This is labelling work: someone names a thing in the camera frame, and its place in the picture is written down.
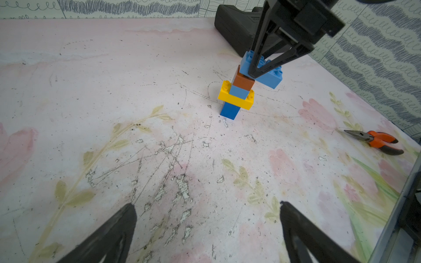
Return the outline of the black plastic tool case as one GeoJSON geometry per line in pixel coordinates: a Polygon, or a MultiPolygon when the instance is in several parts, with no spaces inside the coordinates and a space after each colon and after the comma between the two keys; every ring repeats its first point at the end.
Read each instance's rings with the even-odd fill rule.
{"type": "Polygon", "coordinates": [[[243,57],[252,47],[262,12],[262,7],[245,12],[234,5],[222,4],[217,8],[214,25],[238,55],[243,57]]]}

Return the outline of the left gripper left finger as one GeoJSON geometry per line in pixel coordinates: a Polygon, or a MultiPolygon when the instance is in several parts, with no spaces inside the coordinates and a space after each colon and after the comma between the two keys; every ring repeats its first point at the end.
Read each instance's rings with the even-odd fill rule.
{"type": "Polygon", "coordinates": [[[59,262],[125,263],[136,223],[136,209],[127,203],[59,262]]]}

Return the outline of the aluminium mounting rail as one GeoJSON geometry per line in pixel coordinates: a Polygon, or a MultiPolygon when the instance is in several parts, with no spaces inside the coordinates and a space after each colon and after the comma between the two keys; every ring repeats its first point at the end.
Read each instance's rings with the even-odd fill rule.
{"type": "Polygon", "coordinates": [[[421,158],[401,195],[369,259],[371,263],[419,263],[421,261],[421,158]]]}

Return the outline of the brown square lego brick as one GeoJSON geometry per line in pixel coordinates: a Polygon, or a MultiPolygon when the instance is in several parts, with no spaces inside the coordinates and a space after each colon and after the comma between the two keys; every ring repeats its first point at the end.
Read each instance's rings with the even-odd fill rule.
{"type": "Polygon", "coordinates": [[[239,65],[237,67],[236,73],[234,75],[234,78],[233,78],[231,84],[233,86],[236,86],[238,88],[241,88],[241,89],[246,90],[246,91],[249,92],[249,91],[252,90],[252,87],[255,84],[255,80],[252,79],[252,78],[247,77],[246,75],[243,75],[240,72],[240,65],[239,65]]]}

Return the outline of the yellow long lego brick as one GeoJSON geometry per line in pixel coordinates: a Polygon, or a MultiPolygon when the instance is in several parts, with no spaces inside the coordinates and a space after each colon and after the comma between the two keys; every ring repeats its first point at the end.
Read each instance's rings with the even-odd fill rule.
{"type": "Polygon", "coordinates": [[[250,110],[254,104],[254,91],[251,90],[247,95],[247,98],[241,99],[229,93],[231,87],[232,85],[229,81],[224,81],[219,92],[218,99],[237,107],[244,108],[245,110],[250,110]]]}

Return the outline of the orange handled pliers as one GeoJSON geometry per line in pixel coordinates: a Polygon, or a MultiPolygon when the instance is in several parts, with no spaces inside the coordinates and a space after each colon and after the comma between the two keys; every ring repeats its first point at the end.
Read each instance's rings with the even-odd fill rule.
{"type": "Polygon", "coordinates": [[[404,150],[389,146],[389,144],[397,144],[399,141],[397,138],[388,133],[376,132],[373,130],[368,132],[358,130],[344,130],[344,132],[357,140],[368,143],[370,147],[376,148],[384,154],[391,156],[399,156],[404,154],[404,150]]]}

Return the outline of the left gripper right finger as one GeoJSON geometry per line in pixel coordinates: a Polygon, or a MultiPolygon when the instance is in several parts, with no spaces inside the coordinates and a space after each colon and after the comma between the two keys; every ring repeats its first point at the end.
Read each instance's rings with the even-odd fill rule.
{"type": "Polygon", "coordinates": [[[289,202],[280,203],[280,221],[290,262],[356,263],[342,249],[289,202]]]}

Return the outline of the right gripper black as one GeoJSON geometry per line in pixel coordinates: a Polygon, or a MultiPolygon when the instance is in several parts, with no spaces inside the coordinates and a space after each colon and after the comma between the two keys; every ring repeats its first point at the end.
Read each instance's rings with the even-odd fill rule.
{"type": "Polygon", "coordinates": [[[345,24],[331,11],[331,3],[324,1],[266,1],[258,29],[252,44],[253,57],[248,74],[258,77],[296,60],[314,50],[311,43],[318,42],[323,36],[334,37],[345,24]],[[258,67],[260,58],[274,54],[282,41],[264,50],[267,38],[279,30],[297,42],[288,51],[273,61],[258,67]]]}

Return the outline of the light blue square lego brick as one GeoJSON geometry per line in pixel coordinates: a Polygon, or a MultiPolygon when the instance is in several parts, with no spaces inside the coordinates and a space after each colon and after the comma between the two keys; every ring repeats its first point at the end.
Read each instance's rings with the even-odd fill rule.
{"type": "Polygon", "coordinates": [[[248,95],[249,95],[250,91],[239,88],[235,85],[232,85],[229,91],[230,95],[233,95],[235,97],[238,97],[240,99],[246,100],[248,95]]]}

